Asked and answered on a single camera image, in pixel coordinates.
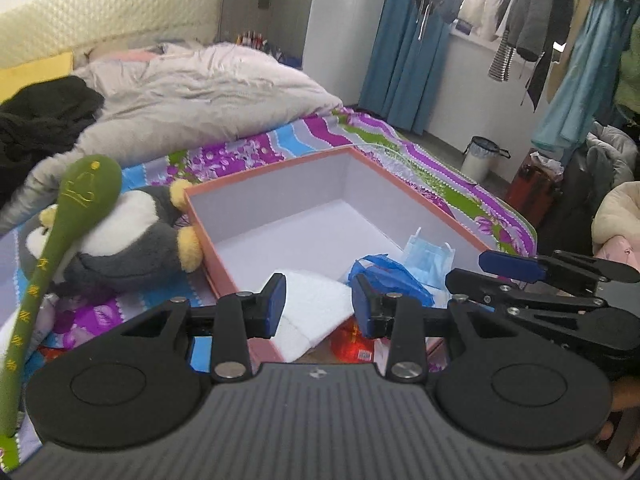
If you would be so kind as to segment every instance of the colorful patterned bed sheet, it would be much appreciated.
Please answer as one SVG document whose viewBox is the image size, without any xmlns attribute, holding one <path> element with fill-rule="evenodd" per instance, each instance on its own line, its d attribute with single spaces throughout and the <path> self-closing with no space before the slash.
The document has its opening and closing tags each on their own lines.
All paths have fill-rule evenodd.
<svg viewBox="0 0 640 480">
<path fill-rule="evenodd" d="M 414 143 L 402 139 L 384 121 L 347 108 L 330 116 L 313 116 L 272 132 L 235 142 L 204 146 L 174 153 L 123 171 L 123 191 L 148 184 L 168 184 L 176 178 L 194 183 L 273 164 L 288 158 L 353 145 L 371 160 L 395 174 L 430 202 L 496 250 L 530 256 L 536 253 L 536 235 L 527 221 L 482 187 L 469 183 L 456 170 L 439 162 Z M 14 297 L 16 306 L 27 280 L 17 269 L 17 233 L 5 237 L 0 256 L 14 263 L 14 290 L 0 290 Z M 59 306 L 53 332 L 27 362 L 25 381 L 61 352 L 106 332 L 144 310 L 174 296 L 184 296 L 194 306 L 212 304 L 203 272 L 183 275 L 168 286 L 136 294 L 124 294 L 105 304 L 70 303 Z M 210 339 L 198 339 L 191 364 L 208 370 Z M 0 440 L 2 465 L 15 468 L 40 447 L 28 418 L 16 438 Z"/>
</svg>

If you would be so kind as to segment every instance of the white trash bin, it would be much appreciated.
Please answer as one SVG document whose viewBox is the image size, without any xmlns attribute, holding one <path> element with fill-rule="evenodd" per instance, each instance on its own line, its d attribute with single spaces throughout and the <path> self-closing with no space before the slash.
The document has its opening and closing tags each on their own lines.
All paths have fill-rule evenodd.
<svg viewBox="0 0 640 480">
<path fill-rule="evenodd" d="M 497 156 L 511 158 L 509 150 L 504 150 L 495 142 L 474 136 L 465 150 L 465 161 L 460 173 L 480 184 L 488 175 Z"/>
</svg>

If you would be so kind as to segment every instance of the open cardboard box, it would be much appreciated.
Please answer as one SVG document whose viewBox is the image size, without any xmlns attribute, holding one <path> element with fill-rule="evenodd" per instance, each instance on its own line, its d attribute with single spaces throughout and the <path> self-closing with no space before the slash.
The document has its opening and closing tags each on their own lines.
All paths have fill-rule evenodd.
<svg viewBox="0 0 640 480">
<path fill-rule="evenodd" d="M 449 243 L 463 269 L 481 272 L 478 255 L 489 249 L 353 147 L 212 180 L 187 197 L 217 297 L 260 290 L 277 269 L 340 280 L 368 254 L 397 259 L 418 228 L 432 243 Z M 250 350 L 259 362 L 282 360 L 266 340 L 252 340 Z"/>
</svg>

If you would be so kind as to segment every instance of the green plush stick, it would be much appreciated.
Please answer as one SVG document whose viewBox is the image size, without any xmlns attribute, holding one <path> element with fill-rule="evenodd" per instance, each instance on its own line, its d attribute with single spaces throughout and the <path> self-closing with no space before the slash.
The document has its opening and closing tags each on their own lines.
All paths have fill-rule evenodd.
<svg viewBox="0 0 640 480">
<path fill-rule="evenodd" d="M 60 183 L 56 219 L 20 304 L 6 359 L 0 368 L 0 432 L 16 430 L 22 371 L 42 298 L 73 242 L 87 234 L 113 209 L 122 186 L 117 162 L 93 155 L 73 163 Z"/>
</svg>

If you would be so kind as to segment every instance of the quilted headboard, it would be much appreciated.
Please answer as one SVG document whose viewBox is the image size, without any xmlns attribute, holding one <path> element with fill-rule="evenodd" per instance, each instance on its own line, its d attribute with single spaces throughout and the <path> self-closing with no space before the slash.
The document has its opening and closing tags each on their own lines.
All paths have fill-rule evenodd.
<svg viewBox="0 0 640 480">
<path fill-rule="evenodd" d="M 222 0 L 37 0 L 0 14 L 0 68 L 135 37 L 218 36 Z"/>
</svg>

